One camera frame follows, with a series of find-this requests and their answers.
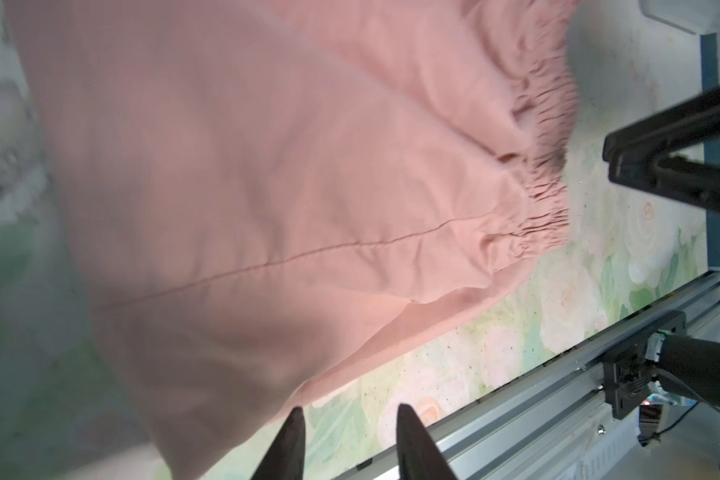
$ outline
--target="seam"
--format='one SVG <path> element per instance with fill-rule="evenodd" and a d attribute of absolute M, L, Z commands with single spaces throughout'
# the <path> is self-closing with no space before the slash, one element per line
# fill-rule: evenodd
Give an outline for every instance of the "seam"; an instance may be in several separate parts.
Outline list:
<path fill-rule="evenodd" d="M 425 230 L 423 232 L 416 232 L 413 234 L 403 235 L 403 236 L 400 236 L 393 240 L 385 240 L 385 241 L 378 241 L 378 242 L 356 242 L 354 244 L 339 244 L 339 245 L 324 246 L 322 248 L 310 250 L 309 252 L 305 252 L 303 254 L 297 254 L 297 255 L 291 256 L 284 260 L 267 262 L 265 264 L 259 264 L 259 265 L 246 266 L 243 268 L 239 268 L 237 270 L 230 270 L 227 272 L 222 272 L 220 274 L 211 275 L 206 278 L 203 278 L 200 280 L 195 280 L 190 283 L 185 283 L 180 286 L 174 286 L 172 288 L 162 290 L 160 292 L 149 293 L 147 295 L 138 296 L 133 299 L 123 300 L 122 302 L 112 302 L 112 303 L 106 304 L 104 306 L 94 308 L 94 311 L 102 312 L 102 313 L 112 312 L 112 311 L 118 310 L 120 308 L 124 308 L 126 306 L 135 305 L 140 302 L 152 300 L 155 298 L 159 298 L 161 296 L 171 295 L 173 293 L 181 292 L 183 290 L 189 290 L 198 285 L 212 283 L 212 282 L 215 282 L 216 280 L 220 280 L 222 278 L 243 275 L 243 274 L 249 274 L 251 272 L 263 270 L 263 269 L 267 269 L 267 268 L 285 266 L 286 264 L 292 264 L 294 262 L 304 260 L 304 259 L 312 257 L 312 256 L 321 255 L 321 254 L 329 254 L 336 250 L 346 250 L 349 248 L 377 248 L 377 247 L 389 246 L 389 245 L 393 245 L 393 244 L 396 244 L 399 242 L 410 240 L 411 238 L 416 238 L 416 237 L 432 234 L 433 232 L 436 232 L 454 222 L 480 220 L 480 219 L 487 218 L 490 216 L 495 216 L 495 215 L 496 214 L 494 214 L 494 213 L 489 213 L 489 214 L 483 214 L 483 215 L 478 215 L 478 216 L 465 216 L 465 217 L 459 217 L 459 218 L 451 218 L 450 220 L 446 220 L 442 224 L 440 224 L 430 230 Z"/>

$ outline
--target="pink garment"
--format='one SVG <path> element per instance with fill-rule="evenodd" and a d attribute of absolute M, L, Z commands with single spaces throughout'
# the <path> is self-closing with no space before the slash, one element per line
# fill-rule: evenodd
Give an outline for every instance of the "pink garment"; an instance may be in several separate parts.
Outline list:
<path fill-rule="evenodd" d="M 174 478 L 565 242 L 576 0 L 7 0 L 96 340 Z"/>

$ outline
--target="cable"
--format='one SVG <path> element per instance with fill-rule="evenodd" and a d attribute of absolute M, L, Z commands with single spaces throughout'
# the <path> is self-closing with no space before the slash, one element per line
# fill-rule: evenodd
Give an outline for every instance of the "cable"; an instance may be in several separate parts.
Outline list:
<path fill-rule="evenodd" d="M 683 380 L 677 378 L 675 375 L 673 375 L 672 373 L 669 373 L 667 370 L 662 370 L 662 369 L 660 369 L 660 368 L 656 368 L 656 372 L 657 372 L 659 375 L 664 376 L 664 377 L 666 377 L 667 379 L 672 380 L 674 383 L 680 384 L 680 386 L 681 386 L 682 388 L 684 388 L 684 389 L 688 390 L 689 392 L 691 392 L 691 395 L 693 395 L 695 398 L 697 398 L 700 402 L 704 402 L 705 404 L 709 405 L 711 408 L 714 408 L 714 409 L 720 414 L 720 408 L 714 406 L 713 404 L 709 403 L 707 400 L 705 400 L 704 398 L 702 398 L 701 395 L 699 395 L 698 393 L 696 393 L 696 391 L 695 391 L 694 389 L 692 389 L 691 387 L 689 387 L 688 384 L 685 383 Z"/>
<path fill-rule="evenodd" d="M 687 410 L 685 410 L 684 413 L 680 416 L 680 418 L 678 418 L 677 420 L 675 420 L 675 421 L 672 423 L 672 425 L 664 428 L 661 432 L 656 432 L 656 433 L 654 433 L 651 437 L 652 437 L 652 438 L 655 438 L 656 440 L 661 440 L 660 437 L 661 437 L 662 435 L 664 435 L 665 433 L 667 433 L 669 430 L 677 427 L 678 424 L 680 424 L 680 422 L 682 422 L 682 419 L 685 418 L 686 416 L 688 416 L 688 414 L 691 413 L 691 412 L 693 411 L 693 409 L 696 408 L 696 406 L 698 406 L 698 405 L 699 405 L 699 402 L 694 403 L 694 404 L 691 406 L 691 408 L 688 408 Z"/>

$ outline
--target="floral tablecloth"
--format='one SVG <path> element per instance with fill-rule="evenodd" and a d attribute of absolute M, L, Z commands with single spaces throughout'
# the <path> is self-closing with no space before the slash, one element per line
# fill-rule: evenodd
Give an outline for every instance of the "floral tablecloth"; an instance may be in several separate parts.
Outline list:
<path fill-rule="evenodd" d="M 706 271 L 703 212 L 609 184 L 600 160 L 608 131 L 700 90 L 698 39 L 632 3 L 586 2 L 570 31 L 568 245 L 479 318 L 308 407 L 308 478 L 391 446 L 400 402 L 435 422 Z M 0 480 L 168 478 L 93 347 L 46 161 L 0 6 Z M 207 477 L 248 478 L 277 429 Z"/>

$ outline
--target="floral pattern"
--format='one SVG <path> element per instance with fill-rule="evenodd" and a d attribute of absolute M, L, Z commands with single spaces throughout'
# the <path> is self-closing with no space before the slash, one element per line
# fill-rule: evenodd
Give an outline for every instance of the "floral pattern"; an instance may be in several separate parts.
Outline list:
<path fill-rule="evenodd" d="M 565 172 L 570 242 L 478 318 L 308 406 L 308 478 L 391 446 L 400 402 L 432 424 L 706 270 L 704 213 L 610 184 L 600 160 L 608 131 L 698 91 L 693 80 L 665 87 L 689 77 L 672 70 L 692 64 L 688 54 L 673 62 L 650 50 L 687 39 L 646 26 L 629 2 L 581 10 L 570 33 L 581 100 Z M 0 6 L 0 478 L 88 478 L 78 468 L 117 454 L 118 478 L 167 479 L 153 453 L 131 448 L 147 436 L 91 341 L 46 163 Z M 249 478 L 278 428 L 263 427 L 206 478 Z"/>

